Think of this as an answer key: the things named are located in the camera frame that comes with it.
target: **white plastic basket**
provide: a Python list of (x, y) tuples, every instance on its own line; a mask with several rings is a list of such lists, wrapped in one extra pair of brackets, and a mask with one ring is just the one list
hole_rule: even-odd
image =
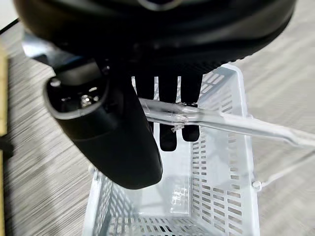
[[(226, 64), (204, 75), (198, 104), (247, 116), (241, 71)], [(157, 142), (158, 128), (155, 124)], [(127, 190), (95, 171), (83, 235), (258, 236), (250, 137), (205, 127), (200, 131), (194, 143), (177, 131), (177, 149), (160, 150), (163, 177), (154, 186)]]

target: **basket slot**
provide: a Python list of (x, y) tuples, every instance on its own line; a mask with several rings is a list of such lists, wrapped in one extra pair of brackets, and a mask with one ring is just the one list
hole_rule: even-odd
[(237, 224), (240, 224), (240, 225), (242, 225), (242, 224), (243, 224), (242, 220), (240, 220), (240, 219), (239, 219), (239, 218), (237, 218), (237, 217), (234, 217), (234, 216), (228, 215), (228, 219), (229, 219), (229, 220), (231, 220), (231, 221), (234, 221), (234, 222), (235, 222), (235, 223), (237, 223)]

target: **gray carpet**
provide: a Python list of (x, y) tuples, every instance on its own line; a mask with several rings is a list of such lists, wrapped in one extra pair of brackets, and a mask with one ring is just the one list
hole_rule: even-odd
[[(265, 49), (234, 63), (245, 77), (250, 113), (315, 133), (315, 1), (300, 0), (287, 30)], [(17, 236), (82, 232), (92, 177), (88, 161), (43, 106), (41, 88), (52, 70), (24, 56), (22, 27), (0, 36), (10, 55), (12, 137), (9, 163), (13, 231)], [(310, 150), (253, 140), (257, 177), (288, 166)], [(315, 161), (259, 193), (262, 236), (315, 235)]]

